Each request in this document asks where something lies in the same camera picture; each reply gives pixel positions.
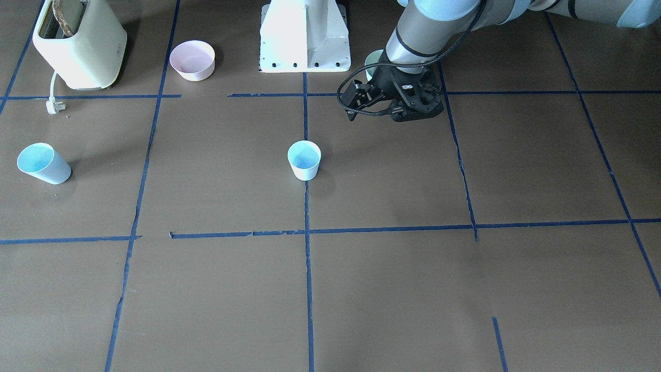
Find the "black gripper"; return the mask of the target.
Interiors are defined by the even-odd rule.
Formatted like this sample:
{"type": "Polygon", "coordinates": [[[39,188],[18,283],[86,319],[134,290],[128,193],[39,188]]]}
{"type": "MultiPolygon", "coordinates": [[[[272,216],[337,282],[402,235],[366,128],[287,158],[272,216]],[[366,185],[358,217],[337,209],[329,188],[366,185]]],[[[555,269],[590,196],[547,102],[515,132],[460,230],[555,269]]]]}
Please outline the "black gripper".
{"type": "Polygon", "coordinates": [[[434,118],[444,112],[443,92],[430,67],[420,73],[406,73],[380,61],[371,76],[371,85],[381,89],[389,101],[377,111],[395,122],[434,118]]]}

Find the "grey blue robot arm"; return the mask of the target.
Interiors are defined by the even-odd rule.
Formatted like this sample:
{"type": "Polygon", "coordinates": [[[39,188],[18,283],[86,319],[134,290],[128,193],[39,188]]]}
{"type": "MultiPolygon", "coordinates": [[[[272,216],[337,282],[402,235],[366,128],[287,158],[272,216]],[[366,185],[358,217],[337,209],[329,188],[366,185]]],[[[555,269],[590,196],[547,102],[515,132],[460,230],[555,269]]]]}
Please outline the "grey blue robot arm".
{"type": "Polygon", "coordinates": [[[526,10],[643,28],[659,19],[659,1],[408,1],[386,44],[369,89],[368,105],[389,101],[375,116],[403,122],[432,118],[443,111],[432,64],[480,28],[505,24],[526,10]]]}

